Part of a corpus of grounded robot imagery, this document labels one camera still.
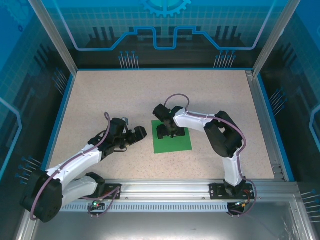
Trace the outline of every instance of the green square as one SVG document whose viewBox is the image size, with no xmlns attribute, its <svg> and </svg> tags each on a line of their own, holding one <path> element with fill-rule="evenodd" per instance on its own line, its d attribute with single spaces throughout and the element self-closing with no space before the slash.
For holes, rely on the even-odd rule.
<svg viewBox="0 0 320 240">
<path fill-rule="evenodd" d="M 179 151 L 192 150 L 189 129 L 185 128 L 185 136 L 177 136 L 171 138 L 164 136 L 163 139 L 158 139 L 157 127 L 163 124 L 159 120 L 153 120 L 152 123 L 152 136 L 153 136 L 153 149 L 155 154 L 171 153 Z"/>
</svg>

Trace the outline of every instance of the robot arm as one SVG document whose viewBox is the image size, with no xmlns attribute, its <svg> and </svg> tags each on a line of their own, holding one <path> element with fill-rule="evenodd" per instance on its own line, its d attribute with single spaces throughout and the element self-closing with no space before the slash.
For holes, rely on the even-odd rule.
<svg viewBox="0 0 320 240">
<path fill-rule="evenodd" d="M 209 118 L 209 116 L 217 117 L 235 125 L 226 112 L 220 111 L 218 114 L 202 114 L 191 111 L 186 112 L 180 106 L 176 106 L 170 110 L 164 105 L 159 104 L 154 109 L 153 114 L 163 122 L 163 125 L 157 129 L 158 136 L 178 137 L 181 135 L 182 128 L 206 133 L 213 150 L 223 157 L 226 192 L 230 196 L 235 196 L 239 192 L 239 187 L 245 183 L 240 176 L 237 161 L 237 151 L 242 146 L 243 139 L 229 125 Z"/>
<path fill-rule="evenodd" d="M 99 175 L 90 172 L 81 179 L 74 179 L 89 167 L 104 160 L 115 149 L 126 149 L 127 146 L 131 146 L 147 136 L 144 127 L 138 126 L 134 130 L 128 130 L 125 120 L 113 118 L 110 121 L 109 133 L 103 143 L 99 147 L 85 153 L 86 150 L 96 146 L 103 139 L 105 133 L 106 131 L 102 131 L 90 139 L 88 144 L 74 156 L 79 155 L 79 153 L 81 155 L 63 169 L 60 170 L 61 166 L 68 160 L 47 171 L 34 171 L 26 185 L 20 205 L 31 211 L 40 188 L 57 170 L 59 170 L 59 173 L 53 177 L 42 192 L 34 211 L 34 215 L 42 222 L 46 223 L 53 219 L 64 205 L 74 200 L 85 196 L 91 198 L 103 196 L 105 192 L 105 180 Z"/>
</svg>

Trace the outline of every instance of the enclosure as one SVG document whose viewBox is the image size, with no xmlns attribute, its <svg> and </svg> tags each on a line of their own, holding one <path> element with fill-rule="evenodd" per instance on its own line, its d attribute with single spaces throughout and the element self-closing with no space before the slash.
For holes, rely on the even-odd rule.
<svg viewBox="0 0 320 240">
<path fill-rule="evenodd" d="M 1 239 L 319 239 L 319 9 L 312 0 L 0 0 Z M 187 95 L 190 111 L 228 113 L 245 135 L 249 214 L 231 217 L 235 199 L 211 199 L 225 170 L 203 132 L 159 140 L 153 111 L 173 94 Z M 186 104 L 176 96 L 167 106 Z M 119 199 L 99 219 L 78 199 L 32 221 L 20 205 L 31 175 L 106 130 L 104 112 L 147 133 L 77 176 L 120 184 Z"/>
</svg>

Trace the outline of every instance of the speckled table surface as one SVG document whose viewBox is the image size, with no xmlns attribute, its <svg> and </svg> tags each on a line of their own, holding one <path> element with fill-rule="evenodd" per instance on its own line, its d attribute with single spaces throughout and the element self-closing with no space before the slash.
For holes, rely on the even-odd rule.
<svg viewBox="0 0 320 240">
<path fill-rule="evenodd" d="M 154 154 L 151 121 L 154 108 L 172 94 L 189 96 L 189 110 L 216 114 L 227 112 L 247 139 L 241 155 L 244 175 L 273 179 L 269 156 L 245 71 L 143 70 L 79 71 L 67 105 L 50 167 L 79 152 L 107 127 L 111 118 L 127 117 L 129 128 L 145 127 L 148 136 L 114 153 L 86 172 L 106 179 L 223 179 L 223 161 L 207 136 L 190 130 L 192 150 Z M 168 107 L 186 105 L 180 96 Z"/>
</svg>

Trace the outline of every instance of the gear icon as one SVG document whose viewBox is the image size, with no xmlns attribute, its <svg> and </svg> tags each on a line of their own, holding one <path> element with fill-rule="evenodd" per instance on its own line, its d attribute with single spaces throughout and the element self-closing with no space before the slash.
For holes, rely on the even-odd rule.
<svg viewBox="0 0 320 240">
<path fill-rule="evenodd" d="M 0 0 L 0 7 L 5 7 L 19 25 L 28 19 L 30 9 L 27 0 Z"/>
<path fill-rule="evenodd" d="M 181 10 L 186 10 L 191 0 L 140 0 L 144 10 L 149 10 L 150 14 L 156 14 L 157 17 L 168 15 L 173 17 L 180 14 Z"/>
</svg>

